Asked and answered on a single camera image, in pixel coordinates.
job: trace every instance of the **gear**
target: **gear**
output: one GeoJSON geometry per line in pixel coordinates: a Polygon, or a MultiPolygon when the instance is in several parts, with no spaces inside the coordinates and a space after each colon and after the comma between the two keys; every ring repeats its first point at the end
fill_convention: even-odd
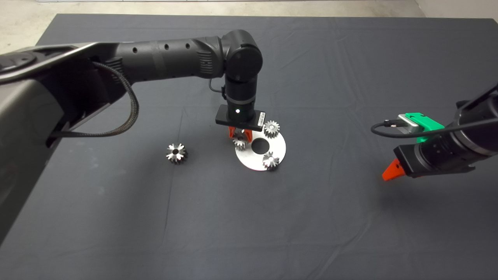
{"type": "Polygon", "coordinates": [[[278,135],[280,131],[280,125],[276,121],[268,121],[264,124],[264,134],[269,137],[273,138],[278,135]]]}
{"type": "Polygon", "coordinates": [[[183,163],[186,158],[187,158],[187,150],[185,149],[185,146],[180,143],[180,144],[171,144],[168,146],[168,154],[166,157],[168,160],[174,164],[181,164],[183,163]]]}
{"type": "Polygon", "coordinates": [[[247,137],[243,133],[235,133],[232,141],[234,142],[237,150],[245,150],[248,144],[247,137]]]}
{"type": "Polygon", "coordinates": [[[275,170],[279,163],[280,160],[278,157],[273,157],[273,152],[269,151],[263,155],[263,165],[266,167],[266,170],[275,170]]]}

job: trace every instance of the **concrete floor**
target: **concrete floor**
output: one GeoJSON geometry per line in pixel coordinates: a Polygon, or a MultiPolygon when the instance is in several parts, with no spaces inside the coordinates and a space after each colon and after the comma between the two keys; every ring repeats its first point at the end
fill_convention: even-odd
{"type": "Polygon", "coordinates": [[[36,2],[0,0],[0,53],[36,44],[58,13],[424,17],[415,0],[36,2]]]}

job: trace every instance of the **round hole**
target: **round hole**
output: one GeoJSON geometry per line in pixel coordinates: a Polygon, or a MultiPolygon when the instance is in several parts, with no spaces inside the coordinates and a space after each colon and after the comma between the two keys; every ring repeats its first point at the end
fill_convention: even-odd
{"type": "Polygon", "coordinates": [[[256,138],[252,141],[251,148],[257,154],[264,154],[270,149],[270,144],[263,138],[256,138]]]}

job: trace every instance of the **green gripper mount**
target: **green gripper mount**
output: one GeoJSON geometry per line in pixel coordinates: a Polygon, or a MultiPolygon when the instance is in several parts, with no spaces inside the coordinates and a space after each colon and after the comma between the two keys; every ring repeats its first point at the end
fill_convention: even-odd
{"type": "MultiPolygon", "coordinates": [[[[423,131],[440,130],[444,128],[444,125],[438,123],[437,121],[429,118],[422,113],[406,113],[405,117],[418,124],[423,128],[423,131]]],[[[425,142],[428,137],[418,137],[417,143],[425,142]]]]}

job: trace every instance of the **black table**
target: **black table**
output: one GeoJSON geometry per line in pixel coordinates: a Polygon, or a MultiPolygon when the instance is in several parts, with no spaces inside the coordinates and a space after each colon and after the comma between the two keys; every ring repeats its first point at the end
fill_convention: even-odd
{"type": "MultiPolygon", "coordinates": [[[[498,158],[383,182],[392,149],[414,140],[369,131],[406,112],[448,124],[456,101],[498,82],[493,20],[61,14],[39,44],[239,28],[264,56],[256,108],[281,123],[279,170],[238,161],[206,80],[138,83],[129,132],[61,142],[0,249],[0,279],[498,277],[498,158]],[[172,142],[186,165],[166,160],[172,142]]],[[[123,98],[79,130],[128,110],[123,98]]]]}

